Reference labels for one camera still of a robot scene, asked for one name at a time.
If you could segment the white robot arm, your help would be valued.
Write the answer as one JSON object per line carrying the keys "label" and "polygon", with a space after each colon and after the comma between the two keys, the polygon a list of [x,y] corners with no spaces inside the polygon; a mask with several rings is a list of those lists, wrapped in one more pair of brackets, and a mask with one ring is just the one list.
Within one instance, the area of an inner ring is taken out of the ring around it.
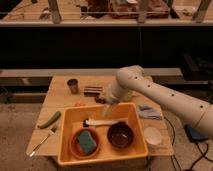
{"label": "white robot arm", "polygon": [[213,104],[149,81],[139,65],[117,70],[115,80],[105,91],[106,103],[120,103],[130,90],[165,107],[199,133],[213,140]]}

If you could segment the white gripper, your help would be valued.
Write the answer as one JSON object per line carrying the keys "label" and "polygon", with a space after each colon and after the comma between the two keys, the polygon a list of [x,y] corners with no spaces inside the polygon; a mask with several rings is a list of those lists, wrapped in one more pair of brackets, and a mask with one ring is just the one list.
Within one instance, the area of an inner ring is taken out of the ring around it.
{"label": "white gripper", "polygon": [[125,95],[125,89],[122,88],[118,83],[110,84],[100,95],[101,99],[106,101],[106,105],[103,110],[103,117],[106,117],[109,114],[110,105],[111,111],[113,112],[118,103],[121,102],[123,96]]}

